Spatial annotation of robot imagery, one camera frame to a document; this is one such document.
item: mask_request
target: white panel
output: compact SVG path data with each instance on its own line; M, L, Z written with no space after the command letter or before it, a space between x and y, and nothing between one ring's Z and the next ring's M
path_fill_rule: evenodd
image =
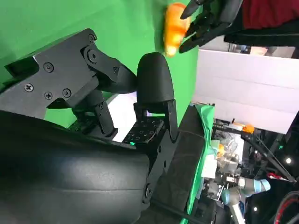
M246 82L299 89L299 60L200 50L199 72Z
M298 111L293 103L299 105L299 90L213 76L199 80L195 94L292 113Z
M299 110L299 60L200 50L193 101L215 117L286 133Z

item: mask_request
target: green backdrop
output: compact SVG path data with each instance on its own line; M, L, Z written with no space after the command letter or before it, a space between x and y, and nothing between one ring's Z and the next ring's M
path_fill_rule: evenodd
M63 36L91 28L98 48L134 73L143 54L163 51L164 13L172 0L7 0L0 8L0 83L10 78L4 65ZM190 102L198 50L168 58L178 121ZM70 110L47 111L46 120L69 126Z

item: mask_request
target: yellow object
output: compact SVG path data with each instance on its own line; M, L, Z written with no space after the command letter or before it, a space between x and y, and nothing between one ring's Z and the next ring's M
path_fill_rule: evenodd
M224 154L225 154L224 145L223 144L219 144L217 157L220 158L220 157L224 156Z
M167 56L174 56L188 30L191 18L181 20L186 6L176 2L168 6L165 17L164 47Z
M250 133L250 134L253 134L253 132L254 132L254 127L253 127L252 125L245 125L245 126L243 127L243 131L244 131L244 132L248 132L248 133Z
M242 125L242 124L238 124L238 123L233 123L234 125L239 125L242 126L242 131L244 132L248 132L250 134L253 134L254 132L254 127L252 125Z

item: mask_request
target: cable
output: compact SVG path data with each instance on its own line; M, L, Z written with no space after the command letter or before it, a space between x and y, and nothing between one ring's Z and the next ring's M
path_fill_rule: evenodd
M280 220L281 220L281 217L285 211L285 209L293 202L298 202L298 198L295 198L295 196L299 196L299 191L292 191L290 193L288 193L284 198L283 200L281 201L278 209L277 209L277 212L276 212L276 215L275 215L275 218L274 218L274 224L279 224L280 223Z
M264 144L264 142L256 136L256 138L262 143L262 145L268 150L268 152L272 155L272 158L276 160L276 162L281 166L281 168L289 175L292 176L286 169L285 167L279 162L279 160L275 157L275 155L271 152L271 150L268 149L268 147Z

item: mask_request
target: black cable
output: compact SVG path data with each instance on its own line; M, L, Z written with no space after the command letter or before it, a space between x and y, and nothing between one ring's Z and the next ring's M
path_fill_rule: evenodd
M196 217L194 217L194 216L191 216L191 215L189 215L189 214L187 214L187 213L184 213L184 212L178 210L177 208L174 208L174 207L172 207L172 206L169 206L169 205L167 205L167 204L164 204L164 203L162 203L162 202L160 202L160 201L158 201L158 200L156 200L156 199L154 199L154 198L152 198L150 202L151 202L153 205L155 205L155 206L157 206L157 207L159 207L159 208L161 208L161 209L167 210L167 211L169 211L171 214L177 215L177 216L179 216L179 217L181 217L181 218L185 218L185 219L187 219L188 221L190 221L190 222L192 222L192 223L194 223L194 224L207 224L207 223L204 223L204 222L202 222L202 221L199 221L199 220L198 220Z

